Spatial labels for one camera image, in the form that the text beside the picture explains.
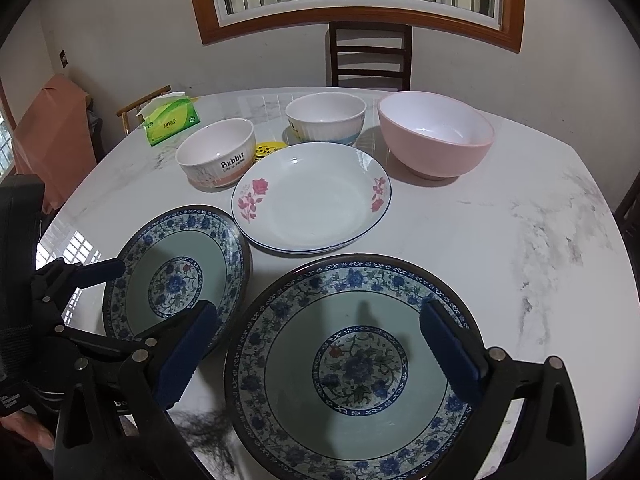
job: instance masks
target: green tissue box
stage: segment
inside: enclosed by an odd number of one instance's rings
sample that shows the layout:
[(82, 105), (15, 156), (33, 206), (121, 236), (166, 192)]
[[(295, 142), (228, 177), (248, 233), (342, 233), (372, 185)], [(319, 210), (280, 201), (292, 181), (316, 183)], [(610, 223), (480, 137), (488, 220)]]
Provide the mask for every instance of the green tissue box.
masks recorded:
[(140, 114), (149, 144), (158, 142), (200, 122), (193, 102), (184, 92), (171, 92), (152, 99)]

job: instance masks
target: white plate with pink flowers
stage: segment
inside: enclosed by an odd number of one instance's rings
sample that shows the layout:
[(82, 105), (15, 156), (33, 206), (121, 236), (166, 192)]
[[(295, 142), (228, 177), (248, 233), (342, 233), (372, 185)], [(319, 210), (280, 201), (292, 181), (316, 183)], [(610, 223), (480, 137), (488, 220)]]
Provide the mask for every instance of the white plate with pink flowers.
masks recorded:
[(367, 153), (306, 142), (271, 153), (236, 186), (231, 211), (254, 244), (289, 254), (323, 253), (361, 237), (385, 215), (391, 183)]

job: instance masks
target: screw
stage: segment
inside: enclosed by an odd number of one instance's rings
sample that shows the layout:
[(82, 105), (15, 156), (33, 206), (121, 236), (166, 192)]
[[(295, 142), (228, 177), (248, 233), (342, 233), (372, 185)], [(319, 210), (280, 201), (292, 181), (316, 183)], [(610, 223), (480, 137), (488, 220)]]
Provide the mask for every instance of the screw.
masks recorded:
[(148, 357), (149, 357), (149, 352), (147, 352), (146, 350), (142, 350), (142, 349), (136, 350), (131, 355), (131, 358), (137, 363), (141, 363), (143, 361), (146, 361), (146, 358), (148, 358)]
[(74, 364), (74, 368), (76, 370), (84, 370), (88, 364), (89, 364), (89, 359), (87, 359), (86, 357), (81, 357), (78, 360), (76, 360)]
[(552, 368), (555, 368), (556, 370), (561, 370), (562, 366), (564, 366), (562, 359), (556, 356), (551, 356), (549, 358), (549, 364), (551, 365)]
[(489, 357), (494, 361), (503, 361), (503, 359), (507, 357), (507, 354), (502, 348), (494, 346), (493, 348), (489, 348)]

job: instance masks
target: brown cloth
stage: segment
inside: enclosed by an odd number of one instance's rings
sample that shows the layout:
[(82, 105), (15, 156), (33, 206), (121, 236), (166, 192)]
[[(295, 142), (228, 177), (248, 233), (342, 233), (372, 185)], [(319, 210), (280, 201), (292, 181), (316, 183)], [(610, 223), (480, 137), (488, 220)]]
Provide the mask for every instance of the brown cloth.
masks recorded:
[(88, 95), (62, 74), (44, 85), (14, 131), (15, 170), (45, 184), (42, 210), (62, 207), (95, 168)]

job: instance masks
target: wooden window frame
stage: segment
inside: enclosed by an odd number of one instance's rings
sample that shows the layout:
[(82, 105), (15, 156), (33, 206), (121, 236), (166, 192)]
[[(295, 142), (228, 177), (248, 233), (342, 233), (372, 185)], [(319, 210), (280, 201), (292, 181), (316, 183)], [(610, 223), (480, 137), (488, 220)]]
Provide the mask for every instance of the wooden window frame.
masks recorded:
[(191, 0), (202, 44), (244, 36), (259, 30), (328, 22), (388, 22), (434, 28), (474, 38), (520, 52), (524, 28), (524, 0), (502, 0), (500, 29), (468, 22), (459, 18), (390, 7), (318, 7), (278, 12), (220, 26), (214, 0)]
[[(6, 100), (6, 94), (4, 93), (4, 87), (2, 86), (2, 81), (0, 80), (0, 112), (2, 112), (2, 116), (4, 120), (7, 121), (9, 126), (11, 127), (10, 133), (13, 135), (16, 127), (14, 115), (11, 113), (11, 108), (9, 108), (9, 101)], [(7, 168), (7, 170), (0, 175), (0, 182), (2, 182), (6, 177), (11, 174), (15, 174), (15, 162), (12, 162), (11, 165)]]

